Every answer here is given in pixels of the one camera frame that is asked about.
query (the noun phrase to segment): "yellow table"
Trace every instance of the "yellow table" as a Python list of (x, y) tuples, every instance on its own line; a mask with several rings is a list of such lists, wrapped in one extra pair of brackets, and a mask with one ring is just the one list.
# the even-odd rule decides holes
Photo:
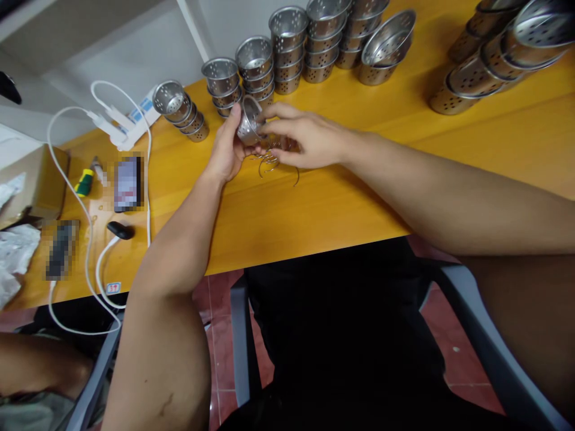
[[(348, 127), (370, 130), (423, 151), (458, 160), (575, 198), (575, 55), (530, 77), (509, 92), (492, 96), (458, 116), (431, 111), (427, 99), (453, 65), (446, 53), (471, 17), (477, 0), (392, 0), (384, 18), (400, 9), (417, 11), (414, 41), (406, 60), (387, 83), (362, 85), (357, 69), (335, 68), (328, 81), (308, 84), (288, 96), (275, 95)], [(217, 115), (205, 82), (187, 88), (210, 125), (200, 143), (189, 141), (161, 118), (152, 127), (150, 197), (153, 233), (166, 223), (192, 188), (211, 152)], [(69, 177), (74, 182), (97, 155), (112, 173), (121, 156), (99, 130), (67, 144)], [(146, 151), (147, 137), (135, 151)], [(407, 234), (408, 228), (366, 185), (339, 166), (302, 172), (281, 166), (258, 175), (257, 161), (247, 160), (223, 193), (216, 221), (208, 274), (350, 247)], [(92, 266), (111, 238), (110, 220), (136, 226), (136, 237), (117, 244), (107, 259), (103, 280), (130, 288), (146, 252), (144, 210), (113, 213), (113, 192), (97, 184), (85, 202), (95, 223)], [(89, 295), (83, 271), (87, 223), (70, 192), (62, 219), (80, 219), (77, 253), (67, 280), (56, 289), (56, 301)], [(46, 304), (43, 280), (49, 244), (43, 241), (25, 277), (25, 285), (8, 309)]]

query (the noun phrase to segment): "hand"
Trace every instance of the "hand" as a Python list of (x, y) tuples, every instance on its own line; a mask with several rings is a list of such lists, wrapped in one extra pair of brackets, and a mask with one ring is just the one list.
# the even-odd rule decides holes
[(245, 147), (241, 143), (236, 134), (240, 120), (241, 107), (235, 104), (228, 119), (217, 130), (210, 161), (205, 168), (205, 172), (225, 181), (230, 181), (238, 174), (245, 157), (251, 154), (264, 154), (260, 145)]
[(360, 132), (285, 103), (270, 105), (260, 114), (259, 119), (273, 117), (280, 119), (263, 125), (258, 133), (285, 135), (298, 142), (299, 153), (271, 150), (272, 154), (286, 165), (313, 169), (344, 163), (353, 145), (361, 139)]

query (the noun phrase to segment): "person's left hand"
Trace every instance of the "person's left hand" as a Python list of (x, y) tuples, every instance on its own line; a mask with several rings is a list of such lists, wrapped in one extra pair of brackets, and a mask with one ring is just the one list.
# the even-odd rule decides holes
[(242, 144), (236, 134), (240, 120), (241, 107), (235, 104), (228, 119), (217, 130), (210, 161), (205, 168), (209, 174), (217, 175), (225, 181), (230, 181), (238, 174), (245, 157), (265, 153), (259, 144), (255, 147), (245, 147)]

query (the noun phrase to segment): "black pants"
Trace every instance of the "black pants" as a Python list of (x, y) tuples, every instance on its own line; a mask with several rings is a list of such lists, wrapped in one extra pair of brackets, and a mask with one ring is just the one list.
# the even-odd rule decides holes
[(443, 356), (419, 313), (426, 286), (405, 238), (248, 268), (245, 276), (276, 370), (262, 396), (222, 429), (505, 421), (445, 384)]

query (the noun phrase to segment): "phone screen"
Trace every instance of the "phone screen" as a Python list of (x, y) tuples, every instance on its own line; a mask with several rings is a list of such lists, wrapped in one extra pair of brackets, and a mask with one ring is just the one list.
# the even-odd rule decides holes
[(116, 168), (114, 211), (123, 213), (142, 206), (140, 157), (127, 157)]

